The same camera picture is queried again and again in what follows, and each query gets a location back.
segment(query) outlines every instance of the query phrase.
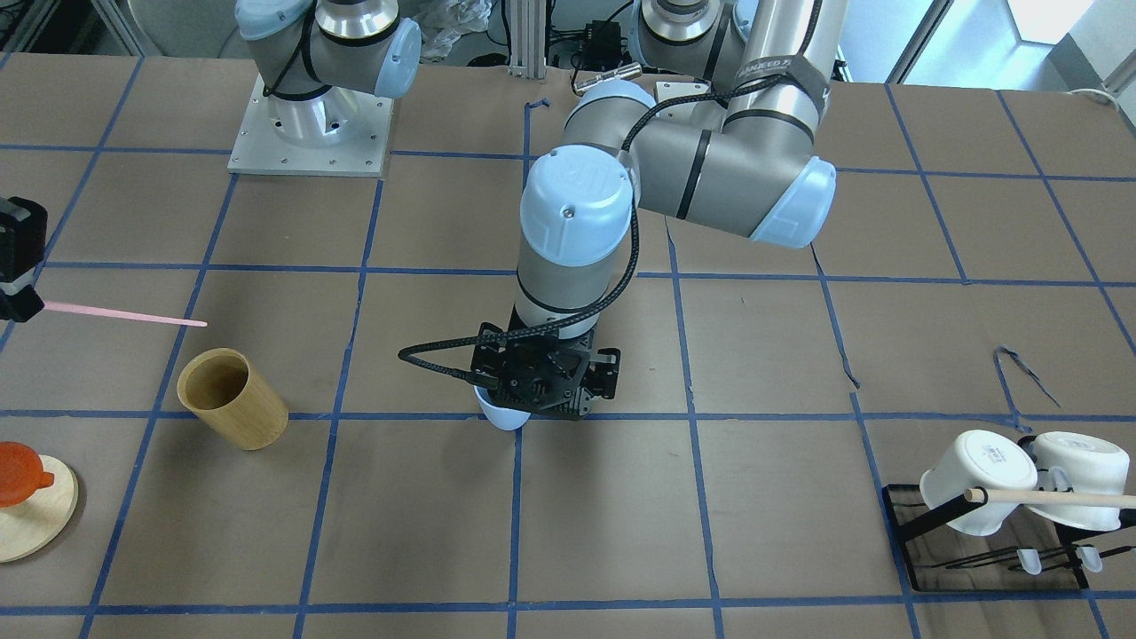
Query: pink chopstick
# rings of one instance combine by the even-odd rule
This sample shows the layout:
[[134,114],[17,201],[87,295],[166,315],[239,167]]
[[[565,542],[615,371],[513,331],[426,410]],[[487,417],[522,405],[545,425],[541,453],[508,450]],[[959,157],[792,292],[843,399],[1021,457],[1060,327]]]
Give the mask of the pink chopstick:
[[95,315],[98,317],[114,317],[116,320],[133,320],[134,322],[153,322],[156,324],[177,324],[181,326],[209,325],[206,322],[200,322],[198,320],[182,320],[181,317],[164,317],[161,315],[147,315],[144,313],[131,313],[128,310],[99,308],[98,306],[82,306],[78,304],[67,304],[64,301],[43,300],[43,308],[47,310],[58,310],[59,313],[74,313],[76,315]]

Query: orange cup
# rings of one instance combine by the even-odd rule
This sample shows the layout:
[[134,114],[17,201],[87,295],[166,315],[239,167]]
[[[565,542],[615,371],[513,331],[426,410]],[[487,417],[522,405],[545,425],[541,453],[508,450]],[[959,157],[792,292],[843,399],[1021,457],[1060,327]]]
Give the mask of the orange cup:
[[43,472],[43,462],[31,448],[15,441],[0,441],[0,508],[23,504],[36,490],[56,482]]

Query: metal mounting plate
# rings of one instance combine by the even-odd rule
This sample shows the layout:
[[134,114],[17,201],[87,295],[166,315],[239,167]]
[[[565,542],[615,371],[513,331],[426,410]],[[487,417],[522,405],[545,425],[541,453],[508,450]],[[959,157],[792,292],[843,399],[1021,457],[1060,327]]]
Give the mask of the metal mounting plate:
[[391,133],[394,100],[352,92],[366,126],[360,134],[332,147],[298,147],[278,135],[257,76],[244,110],[241,131],[228,158],[229,173],[254,175],[339,175],[382,177]]

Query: wooden cup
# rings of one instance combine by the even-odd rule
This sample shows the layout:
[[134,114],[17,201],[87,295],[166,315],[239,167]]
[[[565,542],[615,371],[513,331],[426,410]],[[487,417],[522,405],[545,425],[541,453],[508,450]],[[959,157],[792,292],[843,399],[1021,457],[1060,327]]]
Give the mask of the wooden cup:
[[177,399],[202,422],[245,450],[264,448],[287,426],[287,407],[252,367],[231,348],[194,357],[177,377]]

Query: table surface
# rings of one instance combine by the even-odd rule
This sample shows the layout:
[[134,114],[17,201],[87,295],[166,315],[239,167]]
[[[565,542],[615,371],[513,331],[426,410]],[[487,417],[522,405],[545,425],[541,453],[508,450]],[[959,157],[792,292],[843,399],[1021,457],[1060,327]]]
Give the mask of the table surface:
[[[51,214],[36,290],[210,323],[3,327],[0,439],[83,497],[0,569],[0,636],[1136,637],[1133,554],[1081,592],[912,592],[879,499],[970,429],[1136,450],[1136,141],[1110,107],[834,86],[815,252],[643,211],[600,321],[619,396],[501,432],[395,352],[507,320],[566,75],[424,67],[377,181],[228,174],[248,61],[0,59],[0,192]],[[220,346],[292,410],[261,451],[177,403]]]

